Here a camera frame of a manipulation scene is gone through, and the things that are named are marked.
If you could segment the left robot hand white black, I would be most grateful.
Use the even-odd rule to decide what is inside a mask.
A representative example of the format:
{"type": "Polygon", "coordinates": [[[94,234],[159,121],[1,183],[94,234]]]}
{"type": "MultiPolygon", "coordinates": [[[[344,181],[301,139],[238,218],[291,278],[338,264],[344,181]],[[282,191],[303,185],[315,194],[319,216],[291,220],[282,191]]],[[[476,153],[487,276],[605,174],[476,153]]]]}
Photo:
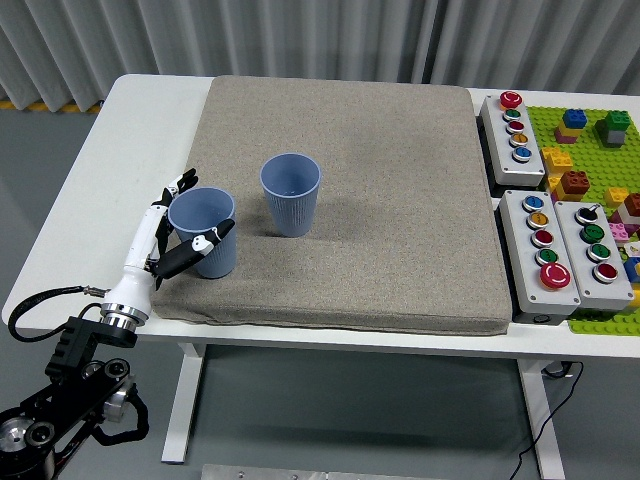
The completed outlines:
{"type": "Polygon", "coordinates": [[[194,168],[166,185],[147,208],[125,259],[123,274],[101,305],[102,321],[120,328],[143,325],[151,293],[205,259],[225,258],[235,233],[235,201],[224,190],[196,186],[194,168]]]}

